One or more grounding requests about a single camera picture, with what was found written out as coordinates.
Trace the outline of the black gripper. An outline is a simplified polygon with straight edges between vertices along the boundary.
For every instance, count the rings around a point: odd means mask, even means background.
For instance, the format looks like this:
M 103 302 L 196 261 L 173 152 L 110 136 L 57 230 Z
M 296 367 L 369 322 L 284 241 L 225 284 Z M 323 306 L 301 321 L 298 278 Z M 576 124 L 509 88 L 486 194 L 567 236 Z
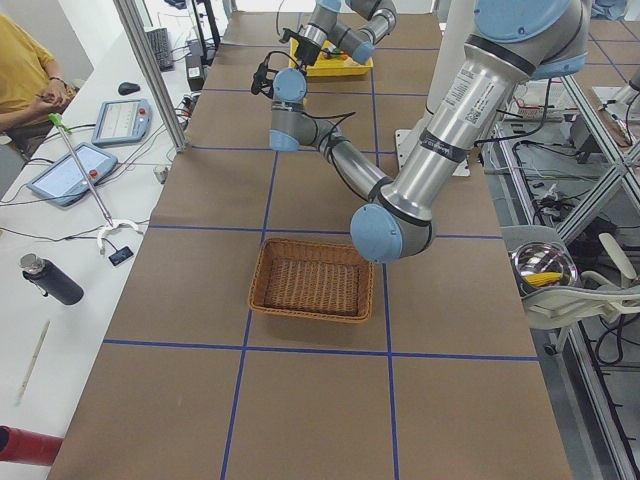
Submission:
M 298 63 L 301 66 L 313 66 L 320 55 L 322 45 L 304 36 L 298 36 L 296 40 L 298 46 L 295 50 L 295 58 Z

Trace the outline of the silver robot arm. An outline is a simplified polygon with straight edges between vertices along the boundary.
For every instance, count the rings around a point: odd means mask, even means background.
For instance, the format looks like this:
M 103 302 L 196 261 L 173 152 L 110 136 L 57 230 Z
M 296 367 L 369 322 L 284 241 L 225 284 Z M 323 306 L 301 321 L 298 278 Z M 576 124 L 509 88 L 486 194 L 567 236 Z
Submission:
M 375 45 L 396 26 L 397 11 L 393 1 L 347 1 L 346 4 L 367 23 L 352 28 L 339 19 L 342 1 L 318 0 L 309 21 L 298 33 L 295 58 L 301 65 L 314 65 L 326 41 L 356 63 L 365 65 L 372 57 Z
M 457 72 L 442 100 L 431 105 L 395 177 L 370 163 L 336 123 L 304 108 L 306 70 L 325 42 L 365 63 L 396 26 L 397 11 L 390 1 L 354 1 L 351 8 L 365 19 L 361 28 L 340 21 L 340 2 L 318 2 L 305 26 L 283 34 L 298 43 L 294 66 L 279 71 L 265 86 L 254 86 L 253 92 L 263 92 L 272 101 L 271 148 L 317 149 L 364 198 L 350 223 L 353 245 L 370 262 L 390 263 L 416 255 L 432 243 L 434 200 L 482 141 L 515 87 L 570 75 L 584 66 L 591 5 L 587 1 L 455 3 L 439 59 L 452 60 Z

